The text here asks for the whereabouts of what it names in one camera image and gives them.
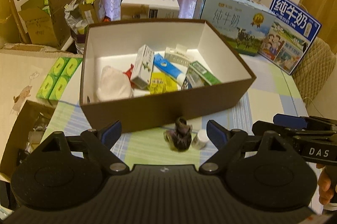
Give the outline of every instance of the white cardboard box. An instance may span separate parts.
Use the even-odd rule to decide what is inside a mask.
[[[179,10],[177,0],[122,0],[121,20],[178,18]]]
[[[127,71],[144,44],[162,55],[166,47],[187,47],[187,53],[222,84],[98,102],[95,93],[103,67],[110,65]],[[255,78],[238,53],[207,21],[145,19],[94,24],[87,33],[80,106],[95,129],[120,120],[123,132],[133,132],[173,123],[179,116],[193,119],[231,108]]]

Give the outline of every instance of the quilted chair cover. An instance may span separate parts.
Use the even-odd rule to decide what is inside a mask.
[[[313,45],[293,73],[293,79],[302,99],[314,99],[336,65],[336,56],[329,45],[321,38],[316,38]],[[305,99],[306,106],[310,99]]]

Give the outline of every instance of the yellow plastic bag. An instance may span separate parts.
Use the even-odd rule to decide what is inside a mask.
[[[6,42],[20,42],[20,36],[9,7],[9,0],[0,0],[0,48]]]

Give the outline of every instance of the hand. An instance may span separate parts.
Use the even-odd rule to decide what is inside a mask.
[[[325,165],[316,164],[318,169],[322,169]],[[335,189],[331,188],[331,179],[326,173],[325,169],[322,170],[320,174],[320,178],[318,179],[318,191],[320,193],[320,203],[322,205],[327,205],[330,203],[330,200],[333,198],[335,194]]]

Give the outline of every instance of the plaid tablecloth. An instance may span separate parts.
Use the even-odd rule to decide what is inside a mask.
[[[307,115],[300,94],[291,76],[285,74],[263,57],[242,56],[256,74],[257,79],[232,109],[203,116],[191,121],[193,131],[206,128],[208,120],[215,120],[222,126],[239,128],[252,134],[252,124],[257,120],[272,122],[277,113],[288,115]],[[71,81],[73,86],[80,86],[79,77]],[[90,128],[79,104],[78,98],[64,99],[58,103],[45,137],[53,131],[64,131],[66,136],[79,135]],[[190,148],[187,152],[171,151],[163,139],[165,128],[154,128],[141,132],[123,134],[112,148],[112,152],[129,167],[134,164],[195,164],[198,168],[217,149],[212,143],[198,151]]]

